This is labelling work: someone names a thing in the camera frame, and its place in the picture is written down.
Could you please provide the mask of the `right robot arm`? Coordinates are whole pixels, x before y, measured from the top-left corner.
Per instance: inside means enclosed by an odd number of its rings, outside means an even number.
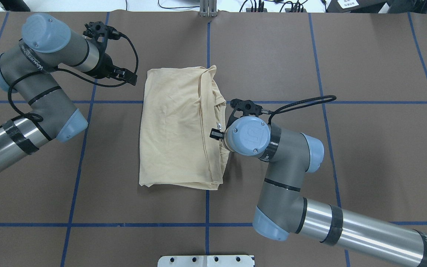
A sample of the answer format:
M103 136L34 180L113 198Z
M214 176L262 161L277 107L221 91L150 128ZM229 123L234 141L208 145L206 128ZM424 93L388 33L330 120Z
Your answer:
M259 235L251 223L268 164L254 157L230 154L224 184L209 193L209 252L247 253L257 266L392 267L345 244L357 244L361 233L348 231L354 212L406 229L422 256L427 233L427 121L407 117L366 120L322 114L311 119L275 122L291 131L320 139L325 157L318 171L305 174L300 196L307 201L342 208L344 223L337 245L292 231L285 241Z

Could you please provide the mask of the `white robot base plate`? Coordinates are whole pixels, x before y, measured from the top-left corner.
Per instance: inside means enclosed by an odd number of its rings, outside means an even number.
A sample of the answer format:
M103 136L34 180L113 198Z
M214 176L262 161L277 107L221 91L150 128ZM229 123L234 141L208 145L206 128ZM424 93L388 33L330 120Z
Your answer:
M158 267L254 267L251 255L162 256Z

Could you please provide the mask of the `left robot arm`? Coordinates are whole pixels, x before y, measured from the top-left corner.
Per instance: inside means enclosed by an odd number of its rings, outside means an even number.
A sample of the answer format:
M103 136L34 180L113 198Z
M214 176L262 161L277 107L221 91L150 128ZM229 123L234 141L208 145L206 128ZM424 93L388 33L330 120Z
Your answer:
M108 40L129 37L101 21L85 24L83 34L47 13L30 15L17 45L0 54L0 88L17 116L0 126L0 172L36 153L53 139L66 142L88 121L53 78L65 72L90 80L113 78L119 86L137 83L134 71L115 66Z

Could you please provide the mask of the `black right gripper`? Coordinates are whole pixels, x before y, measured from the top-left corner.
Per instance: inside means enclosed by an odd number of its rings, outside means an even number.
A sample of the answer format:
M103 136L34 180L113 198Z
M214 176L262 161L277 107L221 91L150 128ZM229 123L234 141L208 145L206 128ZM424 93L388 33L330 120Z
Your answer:
M217 141L223 142L225 137L225 131L220 129L212 128L209 137Z

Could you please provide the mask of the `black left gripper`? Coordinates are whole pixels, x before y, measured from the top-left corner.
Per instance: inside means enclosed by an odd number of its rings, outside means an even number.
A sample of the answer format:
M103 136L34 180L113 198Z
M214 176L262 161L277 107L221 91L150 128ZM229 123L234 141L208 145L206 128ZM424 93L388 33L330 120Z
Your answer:
M118 81L135 86L137 84L138 75L126 68L115 66L111 57L108 54L103 54L95 68L95 78L114 78Z

